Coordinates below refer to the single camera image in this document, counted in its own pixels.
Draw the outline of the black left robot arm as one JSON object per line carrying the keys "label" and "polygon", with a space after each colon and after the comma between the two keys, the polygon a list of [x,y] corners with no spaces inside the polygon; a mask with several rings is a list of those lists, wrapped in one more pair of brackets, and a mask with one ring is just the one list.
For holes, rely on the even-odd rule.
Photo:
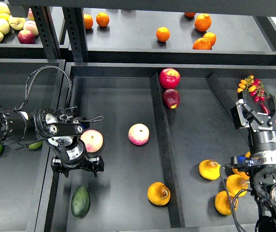
{"label": "black left robot arm", "polygon": [[90,157],[81,137],[90,123],[102,121],[104,118],[97,116],[88,119],[75,115],[76,107],[69,106],[73,89],[70,78],[67,78],[68,88],[64,109],[43,108],[32,113],[23,110],[28,103],[36,77],[40,72],[51,68],[65,73],[63,69],[51,65],[33,71],[27,78],[22,104],[11,111],[0,107],[0,145],[18,144],[29,147],[36,142],[47,141],[56,154],[51,161],[54,173],[68,177],[71,170],[77,169],[94,174],[103,172],[102,157],[100,155]]}

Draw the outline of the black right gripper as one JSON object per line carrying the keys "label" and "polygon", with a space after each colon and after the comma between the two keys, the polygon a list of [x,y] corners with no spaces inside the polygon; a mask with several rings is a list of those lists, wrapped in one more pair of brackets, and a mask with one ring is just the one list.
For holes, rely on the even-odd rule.
{"label": "black right gripper", "polygon": [[238,93],[238,101],[231,109],[234,127],[238,130],[249,128],[249,150],[253,156],[268,151],[276,154],[276,99],[267,97],[269,113],[262,113],[258,103],[248,93]]}

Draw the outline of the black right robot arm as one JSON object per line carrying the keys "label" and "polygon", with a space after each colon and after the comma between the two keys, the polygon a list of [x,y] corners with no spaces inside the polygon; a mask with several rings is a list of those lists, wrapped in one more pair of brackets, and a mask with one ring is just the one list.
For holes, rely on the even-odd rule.
{"label": "black right robot arm", "polygon": [[230,168],[249,175],[248,190],[258,206],[257,232],[276,232],[276,100],[266,97],[263,107],[255,103],[249,93],[238,93],[238,101],[231,109],[235,128],[247,129],[250,156],[234,156]]}

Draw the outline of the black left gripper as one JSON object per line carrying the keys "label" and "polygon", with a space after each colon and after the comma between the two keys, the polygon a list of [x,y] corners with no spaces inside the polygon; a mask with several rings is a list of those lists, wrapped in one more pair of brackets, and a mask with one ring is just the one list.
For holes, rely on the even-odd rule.
{"label": "black left gripper", "polygon": [[55,174],[63,174],[66,178],[69,177],[68,169],[82,169],[86,167],[89,172],[97,173],[104,171],[104,161],[100,155],[92,158],[87,158],[87,150],[84,142],[77,140],[73,145],[66,146],[65,140],[56,140],[59,151],[56,157],[52,157],[51,168]]}

